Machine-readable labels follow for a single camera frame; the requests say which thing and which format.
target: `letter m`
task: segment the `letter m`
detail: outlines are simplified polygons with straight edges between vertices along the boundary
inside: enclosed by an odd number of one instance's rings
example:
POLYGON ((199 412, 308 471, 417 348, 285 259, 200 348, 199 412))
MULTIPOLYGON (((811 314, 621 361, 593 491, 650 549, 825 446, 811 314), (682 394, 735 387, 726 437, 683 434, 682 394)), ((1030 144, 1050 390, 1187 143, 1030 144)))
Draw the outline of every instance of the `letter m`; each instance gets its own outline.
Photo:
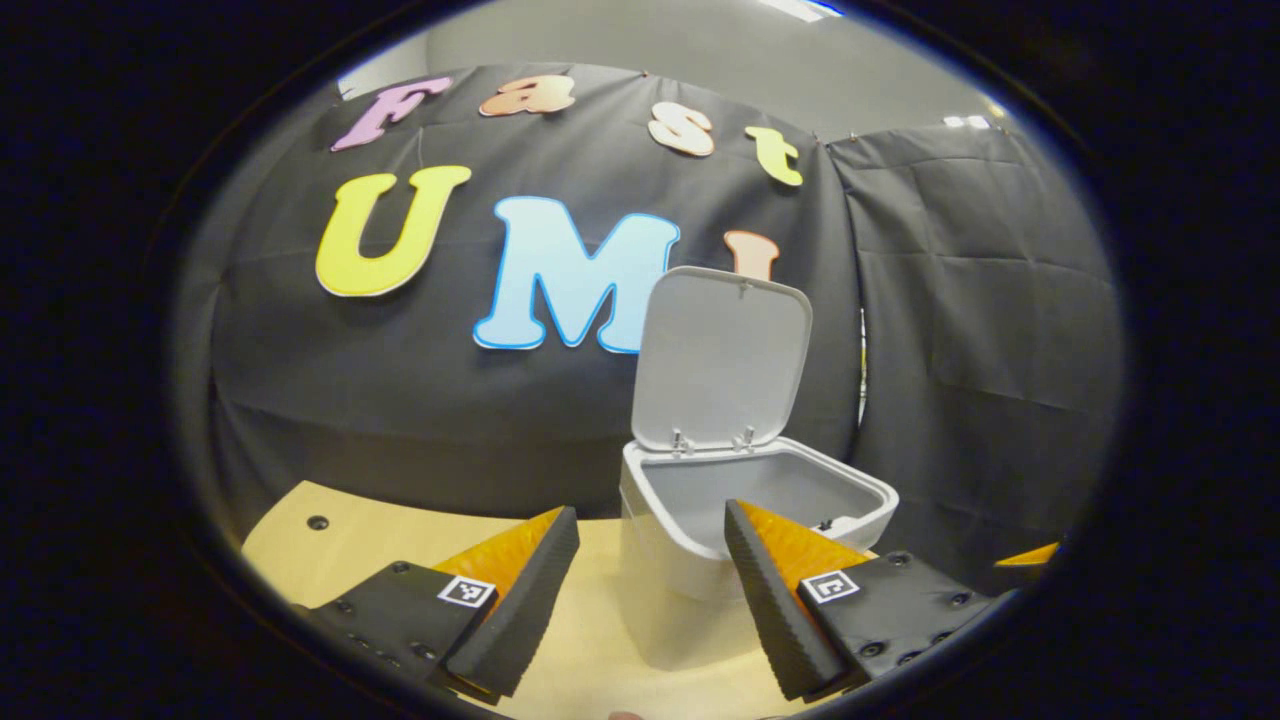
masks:
POLYGON ((508 197, 493 211, 507 223, 507 245, 493 310, 472 333, 479 345, 504 350, 541 345, 547 328, 534 319, 534 293, 541 286, 556 329, 568 347, 581 345, 612 292, 613 314, 596 340, 612 352, 640 351, 649 293, 667 272, 668 252, 680 240, 675 223, 627 215, 590 255, 558 200, 508 197))

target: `pink letter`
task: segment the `pink letter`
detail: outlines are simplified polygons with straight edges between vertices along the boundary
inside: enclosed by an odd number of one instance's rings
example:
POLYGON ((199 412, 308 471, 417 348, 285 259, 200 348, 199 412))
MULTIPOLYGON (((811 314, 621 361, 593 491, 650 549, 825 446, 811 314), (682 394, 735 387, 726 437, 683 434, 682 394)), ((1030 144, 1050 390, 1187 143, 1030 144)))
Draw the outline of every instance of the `pink letter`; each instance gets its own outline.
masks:
POLYGON ((778 246, 772 240, 754 232, 728 231, 724 245, 733 251, 733 272, 762 281, 773 274, 773 260, 778 246))
POLYGON ((422 101, 426 95, 439 95, 444 92, 444 88, 453 85, 453 78, 436 78, 425 79, 422 82, 415 82, 412 85, 402 85, 401 87, 392 87, 378 94, 378 100, 374 101, 372 108, 370 108, 358 120, 356 120, 356 127, 351 128, 342 140, 333 143, 332 150, 337 152, 339 150, 346 150, 348 147, 355 147, 357 145, 367 145, 383 136, 383 123, 390 120, 398 123, 404 119, 404 115, 413 111, 417 104, 422 101))

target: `wooden table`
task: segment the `wooden table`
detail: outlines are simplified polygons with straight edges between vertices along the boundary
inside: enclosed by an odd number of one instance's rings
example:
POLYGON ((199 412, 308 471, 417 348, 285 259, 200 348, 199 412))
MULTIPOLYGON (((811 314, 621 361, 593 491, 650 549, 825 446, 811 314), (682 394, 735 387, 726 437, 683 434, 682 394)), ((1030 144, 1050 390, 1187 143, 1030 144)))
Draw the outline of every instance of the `wooden table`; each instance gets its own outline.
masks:
MULTIPOLYGON (((319 607, 396 560, 430 566, 518 520, 433 512, 303 482, 244 541, 243 555, 285 601, 319 607), (323 515, 324 530, 307 519, 323 515)), ((520 720, 756 720, 806 706, 786 701, 764 651, 681 671, 646 665, 618 611, 621 520, 580 520, 581 547, 547 634, 515 697, 520 720)))

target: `open lid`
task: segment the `open lid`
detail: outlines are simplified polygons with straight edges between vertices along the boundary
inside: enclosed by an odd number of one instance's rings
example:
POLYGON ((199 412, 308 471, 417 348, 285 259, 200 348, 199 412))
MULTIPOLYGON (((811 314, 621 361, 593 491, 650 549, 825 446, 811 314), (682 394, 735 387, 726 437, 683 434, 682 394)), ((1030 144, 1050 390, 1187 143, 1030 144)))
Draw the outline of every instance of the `open lid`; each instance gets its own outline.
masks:
POLYGON ((650 450, 673 448, 677 430, 690 450, 769 442, 791 416, 812 325, 799 290, 675 268, 649 296, 631 433, 650 450))

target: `gray wall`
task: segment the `gray wall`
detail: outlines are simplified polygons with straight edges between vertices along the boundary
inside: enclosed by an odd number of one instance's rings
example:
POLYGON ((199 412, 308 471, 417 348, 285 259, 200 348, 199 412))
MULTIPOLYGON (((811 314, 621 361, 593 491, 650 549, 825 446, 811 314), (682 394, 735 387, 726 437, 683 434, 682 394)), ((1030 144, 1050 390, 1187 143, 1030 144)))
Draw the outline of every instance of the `gray wall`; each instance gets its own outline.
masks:
POLYGON ((471 65, 572 61, 714 90, 827 140, 1012 119, 964 77, 869 22, 804 22, 756 0, 498 0, 424 31, 339 81, 349 100, 471 65))

